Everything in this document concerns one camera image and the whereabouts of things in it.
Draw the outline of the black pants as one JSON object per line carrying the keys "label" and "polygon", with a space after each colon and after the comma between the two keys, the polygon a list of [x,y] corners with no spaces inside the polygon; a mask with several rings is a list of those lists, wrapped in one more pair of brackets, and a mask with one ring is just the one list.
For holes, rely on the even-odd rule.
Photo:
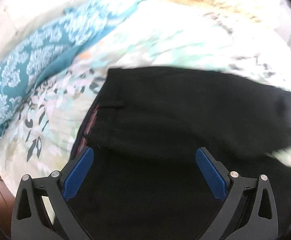
{"label": "black pants", "polygon": [[70,206],[93,239],[195,239],[221,207],[196,164],[268,176],[278,231],[291,226],[291,92],[213,71],[111,69],[86,134],[95,159]]}

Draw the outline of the near blue floral pillow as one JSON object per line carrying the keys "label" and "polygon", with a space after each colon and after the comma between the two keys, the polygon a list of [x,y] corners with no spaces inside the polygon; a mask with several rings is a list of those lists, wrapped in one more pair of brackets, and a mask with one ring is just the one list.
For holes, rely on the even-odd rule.
{"label": "near blue floral pillow", "polygon": [[132,15],[143,0],[90,0],[65,9],[35,30],[0,62],[0,137],[35,87]]}

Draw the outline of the floral bed sheet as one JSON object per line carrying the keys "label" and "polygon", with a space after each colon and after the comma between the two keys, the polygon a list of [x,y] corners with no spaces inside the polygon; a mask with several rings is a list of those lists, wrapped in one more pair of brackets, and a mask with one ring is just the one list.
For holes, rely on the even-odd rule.
{"label": "floral bed sheet", "polygon": [[259,25],[194,8],[147,2],[109,36],[51,76],[17,110],[0,139],[0,177],[16,194],[24,173],[62,168],[111,67],[172,65],[237,74],[291,91],[291,51]]}

